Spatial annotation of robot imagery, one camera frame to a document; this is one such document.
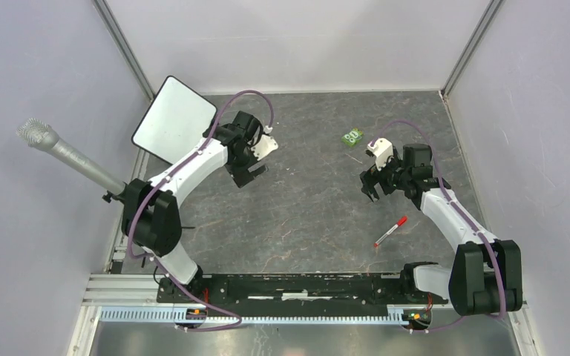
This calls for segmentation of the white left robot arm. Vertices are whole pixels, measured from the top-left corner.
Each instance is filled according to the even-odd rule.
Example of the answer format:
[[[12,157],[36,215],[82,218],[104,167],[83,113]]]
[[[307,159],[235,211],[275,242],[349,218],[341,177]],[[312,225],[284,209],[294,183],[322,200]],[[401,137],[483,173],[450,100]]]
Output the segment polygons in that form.
[[[176,281],[175,292],[186,302],[203,294],[201,269],[180,239],[180,206],[211,173],[225,168],[237,187],[266,170],[261,165],[278,144],[253,115],[240,111],[232,122],[211,125],[198,146],[166,171],[148,181],[132,180],[122,194],[122,232],[159,263]]]

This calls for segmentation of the red whiteboard marker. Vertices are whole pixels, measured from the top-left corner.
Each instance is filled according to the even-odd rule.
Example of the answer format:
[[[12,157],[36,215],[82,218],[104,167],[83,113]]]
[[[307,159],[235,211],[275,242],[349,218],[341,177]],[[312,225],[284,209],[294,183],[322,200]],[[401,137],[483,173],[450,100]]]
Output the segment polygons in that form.
[[[373,247],[378,248],[386,238],[388,238],[396,229],[401,227],[407,222],[407,216],[401,217],[392,227],[390,227],[385,233],[383,233],[377,241],[374,242]]]

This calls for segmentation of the small white whiteboard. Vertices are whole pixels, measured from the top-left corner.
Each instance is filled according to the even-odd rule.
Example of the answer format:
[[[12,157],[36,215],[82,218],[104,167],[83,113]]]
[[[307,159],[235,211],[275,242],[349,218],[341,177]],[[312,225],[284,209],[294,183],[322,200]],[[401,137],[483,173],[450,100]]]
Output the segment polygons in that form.
[[[217,107],[174,76],[167,76],[131,141],[169,164],[194,150]]]

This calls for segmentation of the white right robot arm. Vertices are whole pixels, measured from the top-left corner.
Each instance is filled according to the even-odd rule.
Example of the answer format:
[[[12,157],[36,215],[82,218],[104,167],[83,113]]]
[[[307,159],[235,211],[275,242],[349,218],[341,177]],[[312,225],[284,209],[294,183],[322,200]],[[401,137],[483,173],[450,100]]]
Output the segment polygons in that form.
[[[451,302],[461,316],[515,312],[523,306],[520,247],[501,240],[473,218],[446,180],[436,175],[433,152],[409,144],[398,153],[386,139],[366,147],[373,165],[360,174],[362,192],[372,201],[401,191],[442,232],[455,251],[451,268],[438,263],[408,263],[399,293],[417,303],[428,292]]]

